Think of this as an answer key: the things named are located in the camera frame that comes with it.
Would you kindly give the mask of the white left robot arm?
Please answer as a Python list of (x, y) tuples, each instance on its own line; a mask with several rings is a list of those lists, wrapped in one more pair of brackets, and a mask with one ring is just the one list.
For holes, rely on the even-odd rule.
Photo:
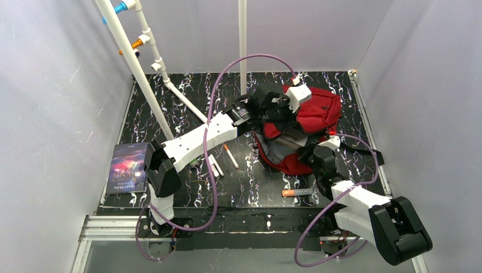
[(295, 117), (301, 104), (310, 99), (297, 87), (286, 93), (282, 88), (264, 90), (237, 98), (230, 106), (216, 114), (208, 125), (162, 144), (152, 141), (146, 155), (144, 171), (151, 195), (149, 217), (157, 226), (174, 218), (173, 197), (180, 189), (179, 172), (206, 150), (234, 140), (266, 122), (287, 122)]

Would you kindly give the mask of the white Decorate book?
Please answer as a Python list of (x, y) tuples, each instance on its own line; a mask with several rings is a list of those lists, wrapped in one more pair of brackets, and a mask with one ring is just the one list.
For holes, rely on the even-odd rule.
[(321, 134), (307, 135), (303, 131), (290, 129), (277, 137), (275, 142), (298, 149), (317, 141), (321, 136)]

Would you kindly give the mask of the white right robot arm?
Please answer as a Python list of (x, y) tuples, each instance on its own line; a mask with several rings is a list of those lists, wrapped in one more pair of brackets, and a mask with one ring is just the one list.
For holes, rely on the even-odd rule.
[(409, 199), (378, 195), (346, 180), (336, 168), (332, 148), (316, 146), (302, 162), (313, 169), (320, 193), (335, 201), (327, 210), (334, 229), (364, 238), (393, 266), (432, 250), (431, 237)]

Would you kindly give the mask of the dark purple book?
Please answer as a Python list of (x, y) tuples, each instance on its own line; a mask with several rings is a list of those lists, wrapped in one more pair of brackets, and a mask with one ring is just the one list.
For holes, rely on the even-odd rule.
[(148, 143), (126, 143), (114, 147), (106, 185), (107, 195), (144, 191), (144, 160), (147, 150)]

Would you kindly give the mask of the red student backpack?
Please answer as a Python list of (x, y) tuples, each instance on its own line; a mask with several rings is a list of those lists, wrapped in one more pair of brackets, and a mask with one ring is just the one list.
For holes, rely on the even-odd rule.
[(321, 134), (317, 141), (311, 143), (319, 144), (326, 140), (329, 132), (335, 132), (342, 117), (342, 103), (338, 95), (319, 88), (310, 90), (311, 99), (301, 104), (294, 119), (285, 123), (264, 123), (260, 132), (254, 134), (262, 160), (286, 175), (311, 175), (313, 171), (299, 161), (299, 148), (292, 149), (275, 142), (275, 139), (284, 132), (295, 129), (307, 135)]

